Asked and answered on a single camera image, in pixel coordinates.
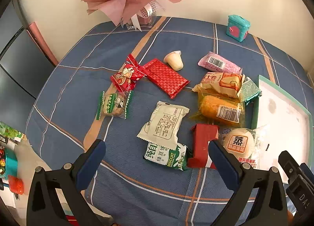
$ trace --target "yellow plastic wrapper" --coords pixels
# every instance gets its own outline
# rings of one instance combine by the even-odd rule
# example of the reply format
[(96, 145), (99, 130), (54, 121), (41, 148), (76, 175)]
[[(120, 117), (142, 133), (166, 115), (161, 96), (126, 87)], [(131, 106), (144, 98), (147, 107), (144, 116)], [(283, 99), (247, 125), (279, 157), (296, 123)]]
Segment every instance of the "yellow plastic wrapper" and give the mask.
[(198, 114), (193, 118), (213, 119), (220, 123), (243, 128), (245, 125), (245, 107), (239, 99), (227, 98), (198, 87)]
[(214, 90), (231, 98), (239, 98), (244, 75), (207, 72), (201, 82), (192, 89), (197, 92), (198, 87), (206, 90)]

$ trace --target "pink snack package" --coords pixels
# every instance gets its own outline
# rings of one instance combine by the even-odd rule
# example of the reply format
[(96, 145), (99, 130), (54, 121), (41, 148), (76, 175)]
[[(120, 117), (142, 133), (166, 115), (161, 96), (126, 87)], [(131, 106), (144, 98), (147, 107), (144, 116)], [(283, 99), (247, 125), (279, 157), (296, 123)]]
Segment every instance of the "pink snack package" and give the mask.
[(242, 73), (242, 68), (213, 52), (209, 52), (203, 58), (201, 58), (198, 62), (198, 65), (212, 72), (239, 75)]

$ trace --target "red wrapper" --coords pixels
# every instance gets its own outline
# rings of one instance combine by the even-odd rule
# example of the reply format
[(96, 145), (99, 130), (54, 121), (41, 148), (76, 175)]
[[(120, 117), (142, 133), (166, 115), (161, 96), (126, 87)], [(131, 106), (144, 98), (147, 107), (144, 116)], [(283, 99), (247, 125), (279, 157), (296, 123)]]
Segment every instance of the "red wrapper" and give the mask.
[(187, 166), (189, 168), (207, 167), (216, 169), (208, 155), (208, 144), (210, 141), (218, 139), (219, 127), (217, 125), (197, 123), (191, 130), (194, 131), (193, 157), (187, 160)]
[(171, 99), (190, 82), (159, 59), (153, 59), (143, 67), (150, 71), (147, 78), (166, 92)]
[(119, 92), (131, 91), (134, 89), (136, 81), (148, 75), (148, 73), (149, 71), (140, 66), (130, 54), (125, 61), (122, 72), (112, 75), (110, 79)]

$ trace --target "teal bin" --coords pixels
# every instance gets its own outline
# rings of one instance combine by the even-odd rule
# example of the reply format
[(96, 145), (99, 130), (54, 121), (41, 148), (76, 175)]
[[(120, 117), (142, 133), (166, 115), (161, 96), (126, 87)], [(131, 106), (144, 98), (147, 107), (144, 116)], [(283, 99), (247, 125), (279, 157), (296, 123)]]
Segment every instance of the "teal bin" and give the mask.
[(251, 23), (239, 15), (229, 15), (227, 35), (242, 42), (249, 31)]
[(5, 148), (5, 173), (1, 175), (1, 178), (9, 179), (9, 175), (17, 177), (18, 174), (18, 160), (14, 152), (10, 149)]

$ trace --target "gray refrigerator door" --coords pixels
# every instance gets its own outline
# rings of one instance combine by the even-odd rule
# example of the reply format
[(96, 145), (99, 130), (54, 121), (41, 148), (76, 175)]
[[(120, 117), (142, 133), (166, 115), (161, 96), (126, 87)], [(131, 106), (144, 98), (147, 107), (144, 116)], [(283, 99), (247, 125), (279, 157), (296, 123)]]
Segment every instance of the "gray refrigerator door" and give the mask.
[(35, 98), (54, 69), (26, 30), (14, 40), (0, 64)]
[(13, 4), (10, 2), (0, 18), (0, 52), (22, 26)]
[(26, 121), (35, 99), (0, 68), (0, 120), (25, 133)]

